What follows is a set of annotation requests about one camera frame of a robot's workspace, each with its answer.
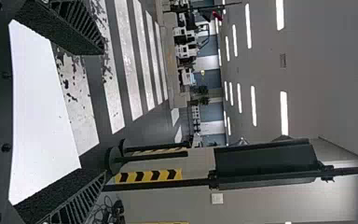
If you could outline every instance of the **cable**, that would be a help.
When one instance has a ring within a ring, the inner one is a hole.
[[[121,201],[118,195],[116,194],[117,202]],[[117,218],[116,214],[113,214],[114,206],[116,203],[113,203],[112,198],[108,195],[105,195],[103,198],[103,204],[95,204],[87,224],[106,224],[103,223],[103,218],[108,216],[107,223],[115,223],[114,218]]]

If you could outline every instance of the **fluorescent light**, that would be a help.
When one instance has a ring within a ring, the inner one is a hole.
[[[249,12],[249,4],[245,6],[245,18],[246,18],[246,39],[248,43],[248,49],[252,48],[252,31],[251,31],[251,16]]]
[[[226,4],[226,0],[223,0],[223,5],[225,5],[225,4]],[[226,10],[225,9],[223,9],[223,14],[226,15]]]
[[[216,33],[219,34],[219,20],[214,18],[214,25],[216,26]]]
[[[242,99],[241,99],[241,84],[237,83],[237,98],[238,98],[238,109],[240,114],[242,113]]]
[[[219,66],[222,66],[222,55],[220,54],[220,49],[217,50],[217,52],[219,53]]]
[[[232,93],[232,83],[229,82],[229,97],[231,105],[234,105],[234,94]]]
[[[234,56],[238,57],[238,48],[237,48],[237,28],[235,24],[232,25],[232,41],[234,42]]]
[[[289,135],[289,120],[287,113],[287,92],[281,91],[281,124],[282,134]]]
[[[257,126],[257,111],[255,108],[255,87],[251,86],[251,98],[252,98],[252,121],[254,126]]]
[[[226,36],[226,53],[227,53],[227,61],[229,62],[229,44],[228,44],[228,36]]]
[[[225,93],[226,93],[226,101],[228,101],[228,91],[227,91],[227,82],[225,81]]]
[[[226,111],[223,111],[223,116],[225,117],[225,127],[227,127],[227,115],[226,115]]]
[[[228,136],[231,136],[231,122],[229,121],[229,117],[227,118],[227,126],[228,126]]]
[[[277,30],[284,28],[284,11],[283,11],[283,0],[275,0],[277,8]]]

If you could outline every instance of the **black machine part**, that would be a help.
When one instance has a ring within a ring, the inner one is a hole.
[[[210,189],[248,189],[306,184],[321,178],[358,175],[358,167],[337,168],[317,160],[308,139],[214,149],[216,170],[207,178],[170,182],[109,185],[103,191],[209,186]]]

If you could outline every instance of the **industrial machinery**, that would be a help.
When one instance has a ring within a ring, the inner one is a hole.
[[[197,33],[204,31],[208,32],[208,35],[204,40],[199,43]],[[201,26],[198,26],[198,29],[196,31],[190,31],[189,35],[177,35],[174,38],[176,38],[176,40],[180,43],[185,43],[175,46],[175,53],[176,57],[179,60],[179,64],[184,65],[193,63],[197,59],[199,51],[209,43],[209,24],[202,24]]]
[[[189,0],[170,0],[171,10],[189,8]]]
[[[195,83],[193,68],[192,67],[179,67],[179,81],[181,85],[192,85]]]
[[[317,178],[358,175],[358,167],[334,168],[318,161],[309,139],[290,139],[264,144],[214,149],[215,170],[200,179],[106,185],[103,191],[169,189],[209,186],[210,189],[248,189],[308,184]]]

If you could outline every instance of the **gray floor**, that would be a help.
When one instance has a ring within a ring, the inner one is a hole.
[[[147,10],[157,20],[155,2],[153,0],[141,1],[143,9]],[[98,58],[86,57],[85,64],[88,70],[89,91],[91,95],[92,105],[94,109],[95,121],[99,135],[100,144],[81,155],[80,162],[83,168],[104,169],[104,154],[105,151],[117,146],[119,141],[123,138],[129,138],[131,143],[136,146],[153,145],[161,143],[173,142],[178,127],[172,126],[171,110],[169,109],[168,101],[164,101],[161,105],[157,102],[156,86],[154,76],[152,78],[153,91],[155,95],[156,107],[147,112],[147,104],[145,99],[145,85],[142,76],[142,67],[140,63],[140,53],[138,37],[136,35],[135,18],[133,11],[133,3],[128,1],[130,23],[132,32],[132,43],[135,52],[135,62],[138,71],[139,87],[141,92],[141,101],[144,114],[135,121],[131,119],[131,107],[124,73],[124,63],[122,57],[122,50],[120,47],[120,40],[118,38],[117,18],[115,15],[115,4],[113,1],[106,1],[106,8],[108,10],[108,19],[110,20],[110,31],[112,36],[112,45],[116,60],[117,79],[120,89],[121,103],[123,106],[123,114],[126,127],[115,134],[111,134],[111,127],[109,123],[109,114],[107,110],[106,97],[103,89],[103,81],[100,77],[101,63]],[[149,38],[148,32],[145,32],[146,39]],[[149,59],[150,44],[148,41],[147,48]]]

